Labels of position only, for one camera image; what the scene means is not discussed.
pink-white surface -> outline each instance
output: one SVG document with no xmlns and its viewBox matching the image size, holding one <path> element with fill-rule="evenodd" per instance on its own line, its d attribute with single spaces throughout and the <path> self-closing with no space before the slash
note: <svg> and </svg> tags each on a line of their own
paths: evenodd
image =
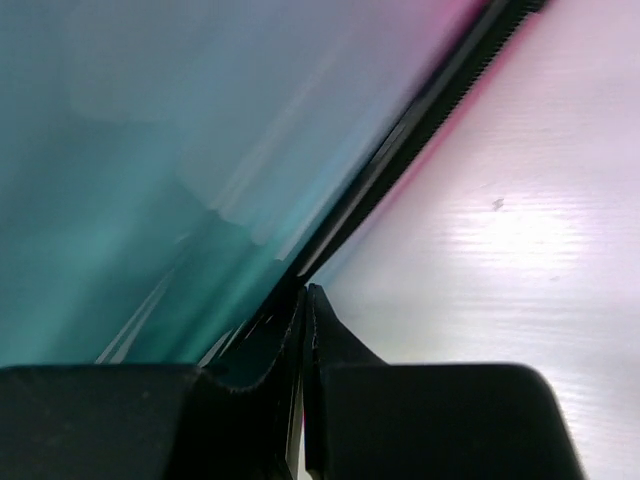
<svg viewBox="0 0 640 480">
<path fill-rule="evenodd" d="M 391 362 L 518 361 L 592 479 L 640 478 L 640 2 L 555 0 L 320 272 Z"/>
</svg>

